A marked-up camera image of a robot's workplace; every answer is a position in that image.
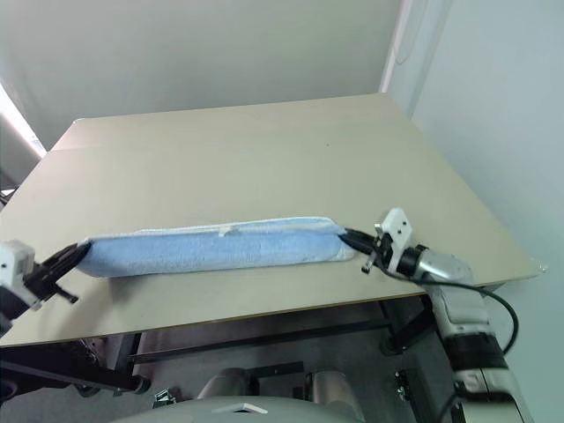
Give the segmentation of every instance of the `blue towel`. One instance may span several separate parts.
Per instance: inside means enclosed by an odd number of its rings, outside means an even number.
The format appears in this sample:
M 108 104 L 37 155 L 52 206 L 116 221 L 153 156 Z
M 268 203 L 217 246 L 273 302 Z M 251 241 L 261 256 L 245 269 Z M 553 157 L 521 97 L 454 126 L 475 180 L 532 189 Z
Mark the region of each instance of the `blue towel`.
M 150 229 L 86 239 L 78 268 L 94 277 L 184 273 L 348 260 L 354 250 L 327 218 Z

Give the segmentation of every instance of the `beige tabletop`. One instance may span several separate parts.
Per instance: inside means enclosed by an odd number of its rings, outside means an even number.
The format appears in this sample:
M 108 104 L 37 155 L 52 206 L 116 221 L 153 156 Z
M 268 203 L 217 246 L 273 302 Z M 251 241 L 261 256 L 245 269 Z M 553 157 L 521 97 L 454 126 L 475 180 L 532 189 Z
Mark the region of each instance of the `beige tabletop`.
M 476 282 L 538 267 L 380 94 L 74 122 L 0 212 L 0 239 L 43 260 L 89 235 L 327 216 L 371 232 L 403 207 L 416 241 L 467 260 Z M 0 345 L 23 345 L 319 308 L 419 292 L 349 262 L 135 278 L 72 271 L 80 297 L 27 311 Z

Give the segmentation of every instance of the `light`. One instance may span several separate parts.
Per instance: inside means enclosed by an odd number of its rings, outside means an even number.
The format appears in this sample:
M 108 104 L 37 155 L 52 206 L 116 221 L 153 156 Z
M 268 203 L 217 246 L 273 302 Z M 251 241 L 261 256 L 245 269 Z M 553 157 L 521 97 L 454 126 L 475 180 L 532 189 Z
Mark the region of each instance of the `light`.
M 22 139 L 37 153 L 40 158 L 43 158 L 47 151 L 41 141 L 33 132 L 29 123 L 19 112 L 16 105 L 13 103 L 4 87 L 0 85 L 0 114 L 4 115 L 6 121 L 18 132 Z

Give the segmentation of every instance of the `table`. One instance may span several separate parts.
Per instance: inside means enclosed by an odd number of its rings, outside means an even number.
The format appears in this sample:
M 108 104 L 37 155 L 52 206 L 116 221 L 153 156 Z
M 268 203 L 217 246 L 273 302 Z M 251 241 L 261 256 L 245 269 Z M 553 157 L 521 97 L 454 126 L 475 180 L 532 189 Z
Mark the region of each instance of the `table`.
M 416 241 L 460 256 L 479 284 L 538 266 L 383 94 L 75 121 L 0 213 L 2 240 L 42 260 L 89 235 L 327 216 L 365 232 L 403 207 Z M 26 312 L 1 346 L 140 332 L 420 293 L 365 257 L 344 263 L 96 279 Z

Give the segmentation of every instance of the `floor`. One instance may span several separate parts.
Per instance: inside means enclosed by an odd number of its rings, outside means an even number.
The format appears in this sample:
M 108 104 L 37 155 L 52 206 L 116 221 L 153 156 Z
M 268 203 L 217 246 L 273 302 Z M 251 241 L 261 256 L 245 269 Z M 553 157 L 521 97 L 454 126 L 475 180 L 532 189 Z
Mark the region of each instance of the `floor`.
M 263 316 L 245 321 L 207 323 L 179 330 L 160 330 L 146 334 L 140 350 L 145 352 L 179 346 L 248 338 L 307 329 L 338 323 L 351 323 L 381 316 L 374 303 L 309 310 L 285 315 Z M 66 423 L 76 421 L 109 422 L 150 410 L 153 395 L 165 388 L 176 388 L 182 399 L 197 395 L 205 383 L 225 367 L 261 367 L 303 361 L 306 372 L 335 368 L 344 372 L 352 385 L 367 422 L 415 422 L 409 403 L 396 393 L 394 374 L 400 368 L 419 368 L 438 410 L 451 390 L 449 366 L 435 335 L 431 335 L 400 356 L 380 353 L 386 330 L 371 330 L 328 336 L 276 345 L 219 350 L 175 360 L 137 366 L 136 372 L 152 379 L 143 395 L 126 393 L 113 397 L 102 391 L 82 398 L 73 387 L 43 389 L 15 397 L 0 408 L 0 420 L 11 423 Z M 117 338 L 108 340 L 111 362 Z M 290 397 L 294 386 L 303 384 L 304 374 L 283 375 L 261 380 L 261 394 Z

